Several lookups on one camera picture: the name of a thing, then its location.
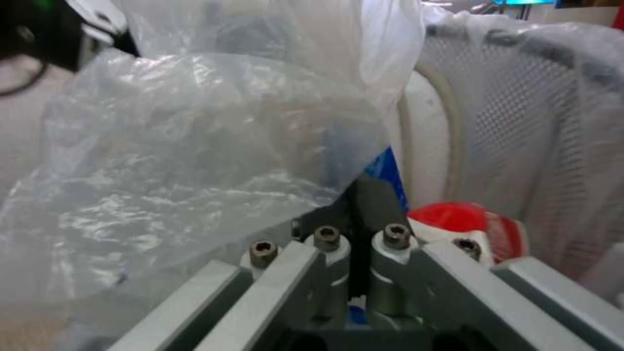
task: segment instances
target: black cable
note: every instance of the black cable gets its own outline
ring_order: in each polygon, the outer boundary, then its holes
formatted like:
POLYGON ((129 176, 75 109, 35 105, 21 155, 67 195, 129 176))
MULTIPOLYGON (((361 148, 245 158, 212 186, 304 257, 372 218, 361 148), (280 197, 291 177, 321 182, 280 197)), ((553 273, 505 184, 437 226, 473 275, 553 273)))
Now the black cable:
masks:
POLYGON ((7 97, 15 94, 19 94, 30 87, 32 87, 37 81, 39 81, 44 74, 46 73, 48 67, 50 66, 47 61, 40 61, 41 65, 39 66, 39 70, 33 74, 26 82, 16 87, 11 87, 9 89, 1 90, 0 97, 7 97))

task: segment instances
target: green light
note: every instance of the green light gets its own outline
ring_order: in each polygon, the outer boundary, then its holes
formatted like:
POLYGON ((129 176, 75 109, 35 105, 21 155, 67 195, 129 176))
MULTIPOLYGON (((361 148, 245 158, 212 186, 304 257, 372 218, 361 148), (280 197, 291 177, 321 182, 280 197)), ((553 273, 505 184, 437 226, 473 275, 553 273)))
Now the green light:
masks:
POLYGON ((44 11, 50 11, 54 7, 54 0, 35 0, 35 4, 44 11))

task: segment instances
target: white mesh fabric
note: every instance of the white mesh fabric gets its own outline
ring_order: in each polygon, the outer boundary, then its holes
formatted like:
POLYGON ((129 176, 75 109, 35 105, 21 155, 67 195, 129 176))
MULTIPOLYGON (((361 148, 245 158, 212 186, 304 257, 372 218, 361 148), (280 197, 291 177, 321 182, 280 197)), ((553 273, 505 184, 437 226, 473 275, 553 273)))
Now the white mesh fabric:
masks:
POLYGON ((461 115, 449 197, 523 220, 532 254, 573 278, 624 240, 620 35, 461 14, 429 27, 420 58, 461 115))

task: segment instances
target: red cap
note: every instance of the red cap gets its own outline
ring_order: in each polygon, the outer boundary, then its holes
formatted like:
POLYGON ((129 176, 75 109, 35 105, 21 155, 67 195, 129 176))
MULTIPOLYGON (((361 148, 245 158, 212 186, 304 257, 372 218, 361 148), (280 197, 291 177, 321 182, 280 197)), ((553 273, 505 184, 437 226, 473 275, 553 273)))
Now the red cap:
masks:
POLYGON ((407 213, 411 219, 432 227, 450 230, 452 232, 470 232, 481 230, 485 232, 485 210, 476 204, 466 202, 441 202, 411 210, 407 213))

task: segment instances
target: bolt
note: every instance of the bolt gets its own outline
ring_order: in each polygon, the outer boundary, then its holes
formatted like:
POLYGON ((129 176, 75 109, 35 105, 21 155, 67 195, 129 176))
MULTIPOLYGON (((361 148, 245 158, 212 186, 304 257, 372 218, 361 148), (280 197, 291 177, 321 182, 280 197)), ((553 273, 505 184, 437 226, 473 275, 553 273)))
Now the bolt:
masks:
POLYGON ((481 258, 481 246, 476 241, 469 238, 457 238, 453 240, 453 244, 475 261, 478 262, 481 258))
POLYGON ((331 252, 340 246, 340 231, 330 225, 316 228, 313 235, 314 246, 320 251, 331 252))
POLYGON ((395 250, 403 250, 409 247, 409 229, 402 224, 391 223, 384 228, 384 244, 395 250))
POLYGON ((272 241, 256 241, 249 246, 251 265, 256 268, 267 268, 275 257, 277 257, 277 245, 272 241))

